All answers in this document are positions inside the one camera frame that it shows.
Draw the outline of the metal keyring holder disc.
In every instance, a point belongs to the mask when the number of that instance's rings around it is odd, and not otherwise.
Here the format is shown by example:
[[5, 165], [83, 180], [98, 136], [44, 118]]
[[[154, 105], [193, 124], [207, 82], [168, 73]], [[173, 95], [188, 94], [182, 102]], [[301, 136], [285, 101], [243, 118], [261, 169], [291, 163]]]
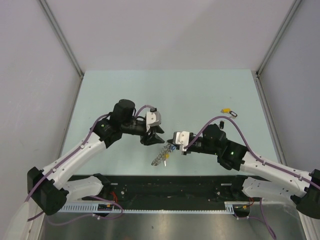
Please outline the metal keyring holder disc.
[[151, 166], [156, 167], [158, 165], [160, 165], [161, 163], [163, 163], [163, 165], [166, 167], [167, 166], [167, 160], [164, 160], [164, 156], [165, 154], [172, 153], [170, 152], [170, 147], [174, 146], [173, 144], [168, 143], [167, 145], [165, 145], [160, 152], [158, 153], [158, 155], [156, 156], [156, 158], [151, 162]]

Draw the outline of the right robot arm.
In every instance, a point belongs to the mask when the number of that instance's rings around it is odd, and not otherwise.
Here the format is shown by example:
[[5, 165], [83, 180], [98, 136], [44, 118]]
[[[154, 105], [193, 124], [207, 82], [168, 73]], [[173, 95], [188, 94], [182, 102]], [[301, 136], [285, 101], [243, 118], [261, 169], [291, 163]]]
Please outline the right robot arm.
[[320, 218], [320, 171], [291, 168], [254, 153], [247, 143], [231, 141], [217, 124], [208, 125], [200, 136], [188, 131], [176, 131], [167, 140], [183, 155], [201, 153], [215, 155], [227, 170], [237, 170], [252, 176], [240, 176], [230, 188], [231, 196], [265, 198], [288, 203], [302, 214]]

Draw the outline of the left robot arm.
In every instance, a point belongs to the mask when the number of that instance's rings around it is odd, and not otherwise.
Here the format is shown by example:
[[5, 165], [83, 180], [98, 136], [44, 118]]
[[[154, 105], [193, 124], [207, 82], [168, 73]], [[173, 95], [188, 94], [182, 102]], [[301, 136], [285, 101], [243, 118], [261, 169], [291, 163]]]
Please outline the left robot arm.
[[163, 144], [162, 118], [157, 108], [149, 108], [145, 116], [139, 115], [135, 103], [121, 99], [113, 110], [101, 115], [89, 129], [87, 136], [68, 153], [42, 169], [27, 172], [26, 201], [33, 200], [48, 216], [57, 213], [68, 200], [96, 196], [105, 200], [110, 196], [108, 180], [95, 174], [80, 181], [70, 181], [72, 175], [98, 153], [108, 149], [124, 134], [139, 136], [144, 146]]

